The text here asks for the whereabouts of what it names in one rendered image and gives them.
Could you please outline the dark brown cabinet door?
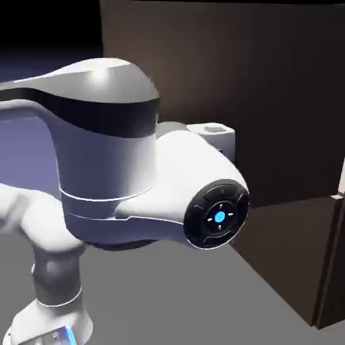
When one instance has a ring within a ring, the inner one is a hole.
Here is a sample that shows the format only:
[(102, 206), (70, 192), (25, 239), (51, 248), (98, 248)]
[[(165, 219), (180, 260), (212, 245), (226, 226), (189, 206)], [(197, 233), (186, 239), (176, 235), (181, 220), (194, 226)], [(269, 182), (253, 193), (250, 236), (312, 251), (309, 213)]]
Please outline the dark brown cabinet door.
[(345, 195), (335, 199), (334, 216), (319, 281), (314, 325), (317, 329), (345, 320)]

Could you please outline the pale cabinet door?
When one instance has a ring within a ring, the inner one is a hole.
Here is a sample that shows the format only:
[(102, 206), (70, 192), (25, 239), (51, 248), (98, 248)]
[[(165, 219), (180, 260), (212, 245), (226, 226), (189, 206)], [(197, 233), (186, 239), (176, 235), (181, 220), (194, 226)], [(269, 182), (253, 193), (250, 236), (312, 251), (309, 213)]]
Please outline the pale cabinet door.
[(342, 170), (340, 172), (340, 180), (338, 184), (338, 194), (345, 195), (345, 159), (342, 164)]

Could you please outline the dark brown wooden cabinet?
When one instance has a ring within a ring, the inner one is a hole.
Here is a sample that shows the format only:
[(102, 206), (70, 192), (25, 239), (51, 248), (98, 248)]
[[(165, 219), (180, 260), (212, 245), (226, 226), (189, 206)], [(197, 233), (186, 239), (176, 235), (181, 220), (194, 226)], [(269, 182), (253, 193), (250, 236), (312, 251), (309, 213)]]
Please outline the dark brown wooden cabinet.
[(99, 0), (104, 55), (140, 66), (160, 119), (236, 131), (251, 194), (233, 248), (309, 324), (345, 159), (345, 0)]

